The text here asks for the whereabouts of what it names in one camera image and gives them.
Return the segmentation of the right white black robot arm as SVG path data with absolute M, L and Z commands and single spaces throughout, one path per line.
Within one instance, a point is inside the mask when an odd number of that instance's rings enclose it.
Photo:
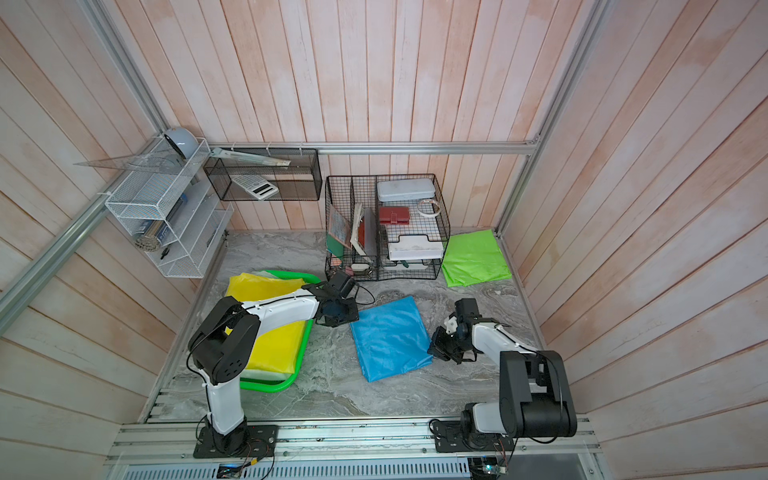
M 570 438 L 578 418 L 563 359 L 552 350 L 536 350 L 479 312 L 477 302 L 464 298 L 437 328 L 428 353 L 458 365 L 480 355 L 498 367 L 498 400 L 469 403 L 457 421 L 429 423 L 440 453 L 512 452 L 518 439 L 549 444 Z

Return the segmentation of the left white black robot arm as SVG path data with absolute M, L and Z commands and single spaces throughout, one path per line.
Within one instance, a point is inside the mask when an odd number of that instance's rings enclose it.
M 257 339 L 296 322 L 335 328 L 359 319 L 353 278 L 339 271 L 330 280 L 295 292 L 240 302 L 220 299 L 188 342 L 187 366 L 203 380 L 208 412 L 196 434 L 196 459 L 268 457 L 275 426 L 248 425 L 241 403 L 241 373 Z

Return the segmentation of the blue raincoat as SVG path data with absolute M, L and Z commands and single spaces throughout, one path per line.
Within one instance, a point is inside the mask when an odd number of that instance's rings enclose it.
M 412 296 L 359 313 L 351 324 L 362 374 L 368 382 L 421 369 L 432 363 L 430 339 Z

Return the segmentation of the green plastic basket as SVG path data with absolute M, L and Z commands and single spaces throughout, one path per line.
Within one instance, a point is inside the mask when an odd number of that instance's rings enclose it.
M 229 278 L 226 296 L 239 302 L 265 300 L 292 293 L 321 280 L 309 273 L 262 270 Z M 311 333 L 309 321 L 291 323 L 261 335 L 253 346 L 248 365 L 241 373 L 241 387 L 276 393 L 296 380 Z

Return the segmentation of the light green raincoat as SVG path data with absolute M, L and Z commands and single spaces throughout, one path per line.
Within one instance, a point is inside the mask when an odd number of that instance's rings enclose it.
M 513 278 L 492 230 L 451 237 L 442 262 L 442 272 L 448 287 L 467 287 Z

